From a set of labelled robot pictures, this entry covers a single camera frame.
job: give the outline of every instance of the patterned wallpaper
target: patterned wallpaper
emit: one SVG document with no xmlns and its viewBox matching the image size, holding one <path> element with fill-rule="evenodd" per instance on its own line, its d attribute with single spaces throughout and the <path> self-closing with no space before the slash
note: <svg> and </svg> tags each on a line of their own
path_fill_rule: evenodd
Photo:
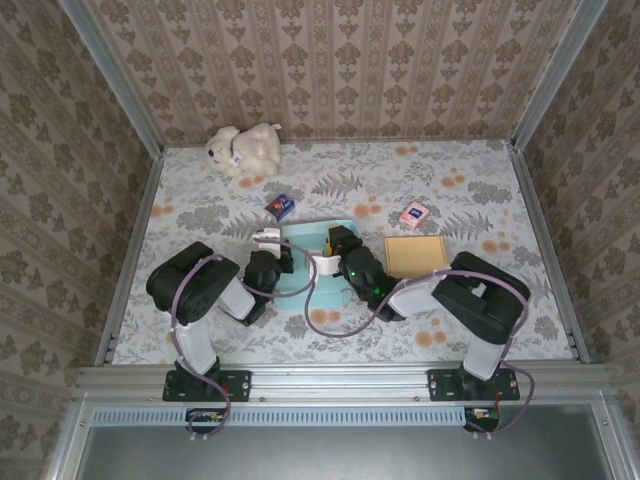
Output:
<svg viewBox="0 0 640 480">
<path fill-rule="evenodd" d="M 37 478 L 55 446 L 148 158 L 60 6 L 0 2 L 1 478 Z"/>
<path fill-rule="evenodd" d="M 582 330 L 640 438 L 640 2 L 612 0 L 525 155 Z"/>
<path fill-rule="evenodd" d="M 166 144 L 507 138 L 579 0 L 89 0 Z"/>
</svg>

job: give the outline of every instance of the white teddy bear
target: white teddy bear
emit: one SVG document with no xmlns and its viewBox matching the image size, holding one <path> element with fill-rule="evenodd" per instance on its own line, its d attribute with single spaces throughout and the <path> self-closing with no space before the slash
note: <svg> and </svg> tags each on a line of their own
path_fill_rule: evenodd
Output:
<svg viewBox="0 0 640 480">
<path fill-rule="evenodd" d="M 223 127 L 207 142 L 206 152 L 213 167 L 237 177 L 246 171 L 253 175 L 273 176 L 280 164 L 278 124 L 261 123 L 246 132 Z"/>
</svg>

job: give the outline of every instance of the tan box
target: tan box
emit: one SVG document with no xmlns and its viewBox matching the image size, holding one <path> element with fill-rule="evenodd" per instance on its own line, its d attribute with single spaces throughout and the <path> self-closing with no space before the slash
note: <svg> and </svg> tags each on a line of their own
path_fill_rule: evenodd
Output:
<svg viewBox="0 0 640 480">
<path fill-rule="evenodd" d="M 384 239 L 389 275 L 414 278 L 446 267 L 441 236 L 387 237 Z"/>
</svg>

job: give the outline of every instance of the floral tablecloth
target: floral tablecloth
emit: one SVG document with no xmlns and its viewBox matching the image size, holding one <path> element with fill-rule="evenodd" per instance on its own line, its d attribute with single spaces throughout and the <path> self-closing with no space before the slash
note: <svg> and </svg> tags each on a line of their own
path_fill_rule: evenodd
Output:
<svg viewBox="0 0 640 480">
<path fill-rule="evenodd" d="M 448 258 L 468 250 L 521 278 L 531 313 L 509 357 L 571 358 L 545 267 L 511 166 L 498 140 L 316 143 L 282 146 L 281 173 L 226 178 L 201 148 L 169 149 L 126 314 L 115 364 L 170 363 L 169 318 L 145 292 L 151 271 L 200 240 L 242 268 L 251 234 L 275 224 L 264 207 L 280 193 L 296 201 L 284 223 L 353 219 L 384 263 L 384 237 L 444 235 Z M 400 213 L 417 201 L 430 210 L 413 232 Z M 357 298 L 340 310 L 315 310 L 323 329 L 353 329 L 368 318 Z M 444 309 L 401 323 L 376 321 L 356 337 L 328 339 L 310 331 L 301 312 L 269 307 L 245 328 L 213 308 L 205 317 L 226 363 L 420 362 L 462 359 L 470 333 Z"/>
</svg>

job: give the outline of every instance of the light blue tray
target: light blue tray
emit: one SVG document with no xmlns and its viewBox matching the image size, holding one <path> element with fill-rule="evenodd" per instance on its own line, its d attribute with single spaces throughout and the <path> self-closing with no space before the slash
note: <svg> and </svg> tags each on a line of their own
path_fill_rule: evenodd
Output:
<svg viewBox="0 0 640 480">
<path fill-rule="evenodd" d="M 325 250 L 329 227 L 344 225 L 356 236 L 360 236 L 356 224 L 351 220 L 330 220 L 327 222 L 301 223 L 296 225 L 283 225 L 281 227 L 282 238 L 289 243 L 307 250 Z M 278 281 L 277 291 L 290 293 L 299 290 L 309 282 L 309 268 L 302 253 L 292 250 L 293 273 L 283 273 Z M 275 304 L 282 310 L 304 309 L 304 302 L 308 291 L 289 298 L 276 298 Z M 342 308 L 351 299 L 351 288 L 343 277 L 334 278 L 330 275 L 320 275 L 316 289 L 311 297 L 310 308 Z"/>
</svg>

